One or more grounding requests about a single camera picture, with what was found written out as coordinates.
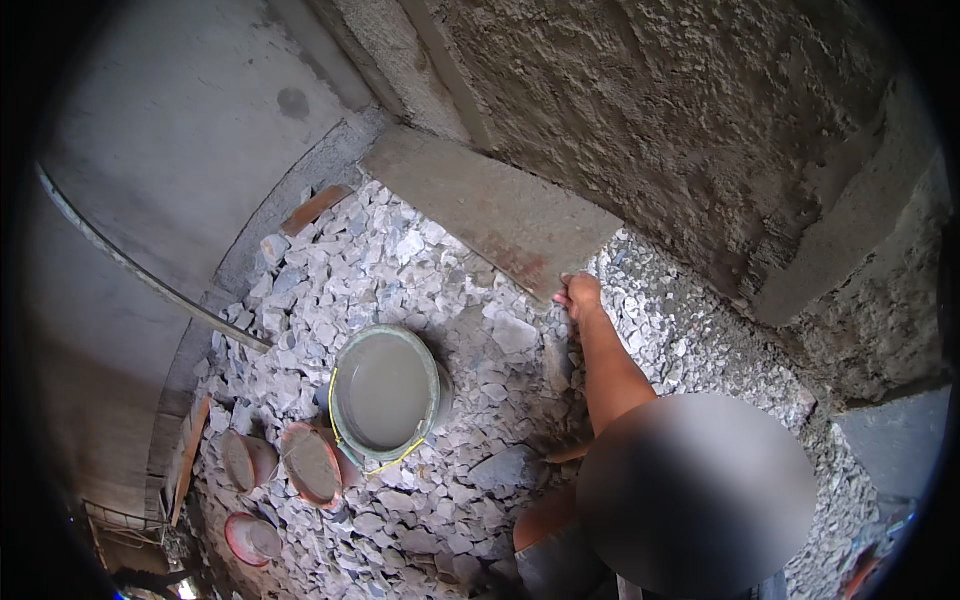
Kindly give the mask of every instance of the metal rod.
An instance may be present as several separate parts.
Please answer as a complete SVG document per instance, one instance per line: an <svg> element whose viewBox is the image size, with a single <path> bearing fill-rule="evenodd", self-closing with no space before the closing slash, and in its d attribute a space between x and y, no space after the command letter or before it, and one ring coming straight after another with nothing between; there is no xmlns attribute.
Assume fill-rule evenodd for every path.
<svg viewBox="0 0 960 600"><path fill-rule="evenodd" d="M148 271L144 270L140 265L133 262L126 254L120 251L119 248L110 243L109 240L94 226L92 226L77 210L73 205L63 196L57 186L50 179L50 176L47 175L47 172L43 170L43 167L40 163L36 163L36 175L40 179L40 184L43 185L43 189L46 190L47 195L50 196L50 200L57 205L57 208L66 217L66 220L73 224L84 237L89 240L91 244L96 246L98 249L103 251L106 255L112 258L118 265L126 269L128 272L133 274L137 279L143 281L148 286L154 289L158 294L160 294L165 300L176 304L183 310L185 310L191 317L195 319L200 319L204 323L210 325L217 331L223 333L231 340L239 342L244 346L253 348L254 350L267 353L271 346L270 342L265 342L263 340L258 340L254 338L251 334L234 327L232 324L227 323L223 319L220 319L216 315L208 312L205 308L198 305L196 302L191 299L183 296L177 290L171 288L163 281L160 281Z"/></svg>

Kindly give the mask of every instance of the concrete wall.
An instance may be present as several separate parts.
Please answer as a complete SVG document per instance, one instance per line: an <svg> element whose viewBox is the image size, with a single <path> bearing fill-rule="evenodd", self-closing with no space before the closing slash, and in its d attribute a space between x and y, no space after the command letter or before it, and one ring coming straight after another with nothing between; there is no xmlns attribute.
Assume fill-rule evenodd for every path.
<svg viewBox="0 0 960 600"><path fill-rule="evenodd" d="M372 102L342 55L305 53L277 19L255 0L124 3L69 83L41 157L82 214L193 300L228 299L210 281L239 232L292 165L355 118L338 93L354 108ZM145 485L155 426L179 428L185 414L158 413L158 401L189 319L42 192L25 261L54 443L78 493L141 515L156 500Z"/></svg>
<svg viewBox="0 0 960 600"><path fill-rule="evenodd" d="M576 190L665 246L769 325L823 389L873 400L937 371L931 272L872 269L851 280L875 252L928 265L946 213L921 210L909 233L898 225L912 218L905 211L924 178L942 173L931 162L938 142L903 65L859 7L378 4L391 3L424 42L442 37L424 43L433 72L451 93L469 90L472 110L457 108L465 126L484 128L493 156ZM355 16L347 24L376 57L380 25ZM441 68L450 60L454 69ZM377 66L391 82L409 76L402 60ZM845 313L869 317L847 327ZM892 345L867 342L900 322L912 323L905 365L895 365ZM822 329L815 340L804 336L811 324ZM846 360L834 365L837 354Z"/></svg>

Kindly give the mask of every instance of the wooden board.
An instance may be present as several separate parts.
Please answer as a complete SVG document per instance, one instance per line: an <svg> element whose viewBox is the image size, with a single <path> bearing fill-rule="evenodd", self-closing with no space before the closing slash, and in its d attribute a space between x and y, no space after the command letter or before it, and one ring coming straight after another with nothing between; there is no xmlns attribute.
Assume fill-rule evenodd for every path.
<svg viewBox="0 0 960 600"><path fill-rule="evenodd" d="M405 127L385 133L362 164L543 301L623 226L560 186Z"/></svg>
<svg viewBox="0 0 960 600"><path fill-rule="evenodd" d="M290 218L280 226L283 232L293 237L303 231L308 224L313 223L325 210L332 208L336 203L353 193L345 185L331 185L310 200L303 203Z"/></svg>
<svg viewBox="0 0 960 600"><path fill-rule="evenodd" d="M193 419L190 439L183 447L183 465L180 467L180 478L177 479L177 491L174 492L174 513L170 519L170 524L174 527L176 527L180 521L180 509L183 508L183 499L186 496L186 491L190 488L190 471L193 470L193 461L197 458L197 447L200 446L200 438L204 434L204 424L209 414L210 394L207 394L200 402L200 408L197 409L197 416Z"/></svg>

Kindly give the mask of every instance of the concrete block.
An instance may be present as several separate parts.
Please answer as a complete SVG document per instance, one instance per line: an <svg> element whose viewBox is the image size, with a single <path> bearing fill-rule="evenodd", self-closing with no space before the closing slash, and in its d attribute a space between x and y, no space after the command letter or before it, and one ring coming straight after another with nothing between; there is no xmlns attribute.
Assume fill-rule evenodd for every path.
<svg viewBox="0 0 960 600"><path fill-rule="evenodd" d="M920 498L947 426L950 387L833 418L880 493Z"/></svg>

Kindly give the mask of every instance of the bucket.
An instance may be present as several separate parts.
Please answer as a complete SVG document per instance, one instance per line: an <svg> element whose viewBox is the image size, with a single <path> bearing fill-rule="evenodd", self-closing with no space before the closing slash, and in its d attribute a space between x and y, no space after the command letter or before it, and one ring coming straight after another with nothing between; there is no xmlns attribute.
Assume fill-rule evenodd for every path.
<svg viewBox="0 0 960 600"><path fill-rule="evenodd" d="M352 449L383 463L406 456L449 417L453 385L419 337L374 325L340 351L329 403L338 446L350 460L359 466Z"/></svg>
<svg viewBox="0 0 960 600"><path fill-rule="evenodd" d="M280 454L301 498L322 509L336 508L343 477L337 452L320 431L310 423L293 423L283 432Z"/></svg>
<svg viewBox="0 0 960 600"><path fill-rule="evenodd" d="M227 517L224 537L233 556L250 566L266 566L280 556L283 541L276 528L267 521L247 513Z"/></svg>
<svg viewBox="0 0 960 600"><path fill-rule="evenodd" d="M276 475L279 458L274 447L263 440L228 429L220 441L220 452L227 478L243 495L250 494Z"/></svg>

